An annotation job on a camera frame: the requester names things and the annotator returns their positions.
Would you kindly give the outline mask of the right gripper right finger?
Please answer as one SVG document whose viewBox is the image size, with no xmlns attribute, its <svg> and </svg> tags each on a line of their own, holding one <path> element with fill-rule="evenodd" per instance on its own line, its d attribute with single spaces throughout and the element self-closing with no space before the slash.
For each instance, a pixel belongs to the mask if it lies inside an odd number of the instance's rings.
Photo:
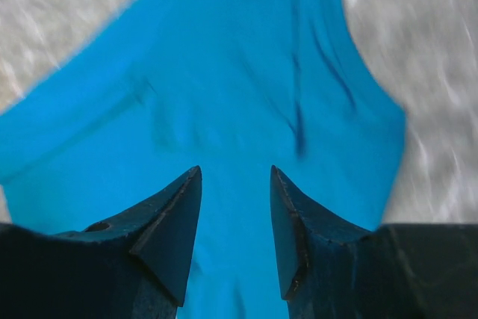
<svg viewBox="0 0 478 319">
<path fill-rule="evenodd" d="M 270 210 L 291 318 L 475 318 L 477 226 L 392 223 L 368 231 L 305 195 L 279 168 Z"/>
</svg>

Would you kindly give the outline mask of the teal t shirt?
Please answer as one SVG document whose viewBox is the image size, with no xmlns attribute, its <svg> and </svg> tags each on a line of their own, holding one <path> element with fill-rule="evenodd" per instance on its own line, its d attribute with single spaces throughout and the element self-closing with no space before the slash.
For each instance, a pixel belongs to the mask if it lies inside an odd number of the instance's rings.
<svg viewBox="0 0 478 319">
<path fill-rule="evenodd" d="M 342 0 L 137 0 L 1 116 L 14 221 L 83 229 L 202 168 L 180 318 L 286 318 L 270 168 L 376 228 L 403 110 L 359 55 Z"/>
</svg>

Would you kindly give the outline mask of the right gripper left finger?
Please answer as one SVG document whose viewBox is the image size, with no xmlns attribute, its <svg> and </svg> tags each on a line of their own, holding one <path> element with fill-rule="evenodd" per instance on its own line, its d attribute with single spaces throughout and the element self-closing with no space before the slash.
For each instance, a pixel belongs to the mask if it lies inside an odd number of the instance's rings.
<svg viewBox="0 0 478 319">
<path fill-rule="evenodd" d="M 184 304 L 202 198 L 192 167 L 81 232 L 1 225 L 3 318 L 174 318 Z"/>
</svg>

